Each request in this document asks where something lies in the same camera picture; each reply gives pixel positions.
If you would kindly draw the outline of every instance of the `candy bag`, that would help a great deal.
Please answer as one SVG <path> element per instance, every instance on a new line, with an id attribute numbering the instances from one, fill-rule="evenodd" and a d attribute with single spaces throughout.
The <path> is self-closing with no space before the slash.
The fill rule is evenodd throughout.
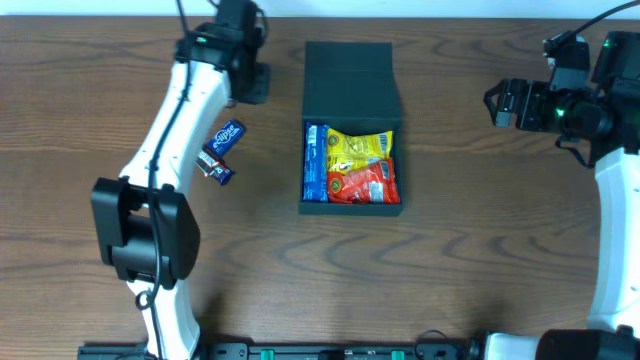
<path id="1" fill-rule="evenodd" d="M 343 204 L 399 204 L 393 160 L 385 159 L 346 175 L 330 172 L 329 202 Z"/>
<path id="2" fill-rule="evenodd" d="M 306 124 L 302 200 L 327 202 L 328 125 Z"/>
<path id="3" fill-rule="evenodd" d="M 393 131 L 375 135 L 349 136 L 334 129 L 327 133 L 327 166 L 330 172 L 346 174 L 382 159 L 388 159 Z"/>

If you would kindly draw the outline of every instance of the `wood grain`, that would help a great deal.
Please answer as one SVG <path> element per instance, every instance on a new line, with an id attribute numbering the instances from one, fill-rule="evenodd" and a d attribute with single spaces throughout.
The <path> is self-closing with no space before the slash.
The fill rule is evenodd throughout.
<path id="1" fill-rule="evenodd" d="M 221 117 L 250 129 L 228 155 L 237 175 L 224 188 L 194 178 L 203 328 L 325 342 L 584 327 L 593 172 L 552 136 L 493 128 L 481 102 L 504 77 L 548 79 L 541 39 L 579 23 L 273 19 L 260 54 L 273 68 L 269 103 Z M 585 33 L 594 64 L 608 30 L 640 26 Z M 0 358 L 145 339 L 133 297 L 100 262 L 89 194 L 144 138 L 179 36 L 175 18 L 0 19 Z M 393 43 L 408 172 L 399 218 L 297 215 L 307 40 Z"/>

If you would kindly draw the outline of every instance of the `box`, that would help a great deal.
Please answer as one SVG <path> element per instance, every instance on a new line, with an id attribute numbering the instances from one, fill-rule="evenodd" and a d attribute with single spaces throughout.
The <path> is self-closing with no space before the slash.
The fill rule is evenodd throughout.
<path id="1" fill-rule="evenodd" d="M 302 110 L 302 176 L 298 212 L 305 215 L 398 216 L 404 208 L 402 110 L 390 43 L 307 42 Z M 400 204 L 349 205 L 302 201 L 305 124 L 358 136 L 393 130 Z"/>

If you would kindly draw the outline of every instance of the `blue candy bar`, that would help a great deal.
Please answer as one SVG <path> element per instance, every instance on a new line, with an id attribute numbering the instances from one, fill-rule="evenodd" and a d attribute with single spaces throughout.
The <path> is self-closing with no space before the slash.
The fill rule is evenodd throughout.
<path id="1" fill-rule="evenodd" d="M 328 125 L 306 124 L 302 200 L 327 202 Z"/>
<path id="2" fill-rule="evenodd" d="M 244 126 L 238 121 L 229 120 L 229 122 L 224 124 L 222 129 L 207 142 L 207 147 L 214 154 L 223 157 L 224 154 L 231 150 L 231 147 L 240 140 L 245 131 Z"/>

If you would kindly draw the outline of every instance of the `red snack package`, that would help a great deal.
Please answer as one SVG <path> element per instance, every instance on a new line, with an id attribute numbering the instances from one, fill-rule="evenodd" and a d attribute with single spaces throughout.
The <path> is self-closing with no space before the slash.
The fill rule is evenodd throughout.
<path id="1" fill-rule="evenodd" d="M 329 202 L 342 204 L 399 204 L 393 160 L 385 159 L 346 175 L 329 172 Z"/>

